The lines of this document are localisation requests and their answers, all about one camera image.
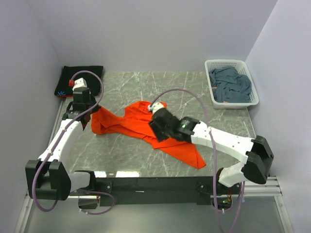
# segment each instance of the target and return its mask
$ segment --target white basket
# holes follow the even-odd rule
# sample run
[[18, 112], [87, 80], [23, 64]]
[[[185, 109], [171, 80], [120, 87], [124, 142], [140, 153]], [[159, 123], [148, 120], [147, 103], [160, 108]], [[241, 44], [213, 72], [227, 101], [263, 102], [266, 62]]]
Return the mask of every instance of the white basket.
[[[252, 92], [249, 94], [249, 97], [251, 99], [250, 103], [219, 103], [215, 100], [214, 95], [213, 95], [213, 90], [210, 84], [210, 79], [209, 79], [209, 74], [208, 72], [212, 71], [213, 69], [216, 68], [222, 68], [222, 67], [227, 67], [231, 66], [234, 67], [239, 74], [245, 74], [249, 80], [252, 83]], [[259, 98], [257, 95], [257, 91], [255, 89], [251, 74], [248, 71], [247, 65], [243, 61], [239, 60], [207, 60], [205, 62], [205, 70], [206, 70], [206, 75], [207, 75], [207, 81], [209, 85], [209, 92], [210, 96], [213, 101], [213, 107], [217, 109], [222, 109], [222, 108], [231, 108], [231, 109], [240, 109], [240, 108], [247, 108], [250, 105], [256, 105], [259, 103]]]

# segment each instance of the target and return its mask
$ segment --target gray cloth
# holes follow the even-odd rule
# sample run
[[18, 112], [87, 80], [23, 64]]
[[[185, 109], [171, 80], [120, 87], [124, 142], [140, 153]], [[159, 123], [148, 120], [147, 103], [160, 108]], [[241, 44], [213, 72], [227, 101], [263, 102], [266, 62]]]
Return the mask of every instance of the gray cloth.
[[246, 75], [234, 67], [223, 67], [209, 72], [214, 98], [217, 102], [249, 103], [252, 84]]

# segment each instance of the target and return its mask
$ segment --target orange cloth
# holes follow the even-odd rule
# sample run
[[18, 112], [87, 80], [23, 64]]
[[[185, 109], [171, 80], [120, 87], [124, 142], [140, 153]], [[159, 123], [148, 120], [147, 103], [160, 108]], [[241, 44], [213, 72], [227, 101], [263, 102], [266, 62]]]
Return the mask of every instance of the orange cloth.
[[148, 125], [152, 117], [152, 113], [148, 111], [150, 104], [147, 101], [138, 101], [129, 105], [125, 108], [124, 117], [116, 116], [101, 107], [99, 111], [92, 114], [92, 131], [95, 134], [122, 133], [130, 137], [140, 138], [150, 143], [154, 149], [168, 153], [190, 166], [204, 167], [206, 163], [194, 144], [179, 142], [173, 138], [158, 142]]

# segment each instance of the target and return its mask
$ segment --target cable clip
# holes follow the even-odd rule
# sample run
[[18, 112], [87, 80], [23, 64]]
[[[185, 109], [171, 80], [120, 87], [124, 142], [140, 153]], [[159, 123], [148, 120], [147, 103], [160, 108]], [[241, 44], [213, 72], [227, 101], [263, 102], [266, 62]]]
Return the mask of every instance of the cable clip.
[[71, 86], [71, 87], [74, 86], [74, 80], [69, 80], [69, 86]]
[[212, 131], [212, 127], [208, 126], [207, 128], [207, 133], [211, 132]]
[[153, 114], [161, 108], [164, 108], [164, 105], [161, 102], [156, 102], [152, 106], [148, 105], [148, 111], [152, 112]]

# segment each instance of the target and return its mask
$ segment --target gray marble surface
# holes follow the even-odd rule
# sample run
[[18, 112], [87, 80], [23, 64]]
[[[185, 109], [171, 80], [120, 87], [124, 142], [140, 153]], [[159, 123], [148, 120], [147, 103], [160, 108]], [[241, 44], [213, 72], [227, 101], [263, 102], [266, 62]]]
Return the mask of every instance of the gray marble surface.
[[[160, 92], [179, 87], [195, 92], [203, 100], [212, 127], [239, 136], [255, 137], [247, 109], [220, 110], [212, 107], [204, 72], [112, 72], [106, 73], [104, 85], [105, 93], [100, 104], [118, 116], [123, 116], [124, 108], [136, 101], [152, 101]], [[199, 103], [187, 93], [171, 92], [160, 100], [166, 102], [168, 109], [177, 117], [204, 119]], [[72, 98], [65, 100], [61, 116], [70, 101]], [[160, 150], [154, 150], [140, 139], [119, 133], [95, 135], [88, 124], [69, 155], [66, 169], [68, 172], [80, 169], [102, 171], [108, 177], [212, 175], [212, 149], [203, 146], [197, 146], [197, 149], [207, 163], [202, 169], [195, 169]], [[218, 168], [237, 162], [220, 152], [217, 158]]]

